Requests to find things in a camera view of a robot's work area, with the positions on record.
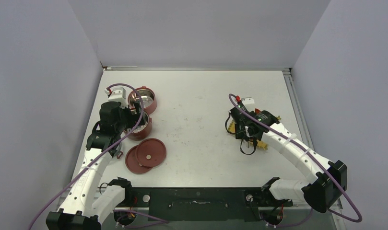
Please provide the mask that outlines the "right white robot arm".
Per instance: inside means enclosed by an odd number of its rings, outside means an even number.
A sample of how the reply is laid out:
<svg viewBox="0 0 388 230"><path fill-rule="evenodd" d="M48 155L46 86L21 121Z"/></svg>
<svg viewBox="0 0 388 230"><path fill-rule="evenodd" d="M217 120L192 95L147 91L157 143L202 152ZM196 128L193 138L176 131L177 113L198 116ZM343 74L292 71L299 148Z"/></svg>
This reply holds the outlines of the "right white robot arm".
<svg viewBox="0 0 388 230"><path fill-rule="evenodd" d="M262 201L274 205L279 200L298 200L315 211L325 213L347 189L347 166L332 162L301 142L268 111L250 112L232 108L229 117L235 124L236 139L250 140L254 145L264 141L284 156L304 176L303 180L269 180L261 192Z"/></svg>

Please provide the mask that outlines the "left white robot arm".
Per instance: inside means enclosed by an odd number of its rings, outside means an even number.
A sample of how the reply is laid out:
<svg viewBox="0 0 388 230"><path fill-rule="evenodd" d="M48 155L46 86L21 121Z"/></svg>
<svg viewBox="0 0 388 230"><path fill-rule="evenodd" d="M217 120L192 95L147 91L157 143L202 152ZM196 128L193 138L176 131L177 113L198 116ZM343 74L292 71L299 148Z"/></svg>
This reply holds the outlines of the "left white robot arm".
<svg viewBox="0 0 388 230"><path fill-rule="evenodd" d="M72 180L71 189L56 212L49 212L46 225L50 230L99 230L100 218L105 219L114 208L111 198L104 207L93 210L94 195L103 172L116 155L116 148L128 130L132 133L142 122L143 106L134 102L134 110L120 102L101 105L100 119L87 138L82 166Z"/></svg>

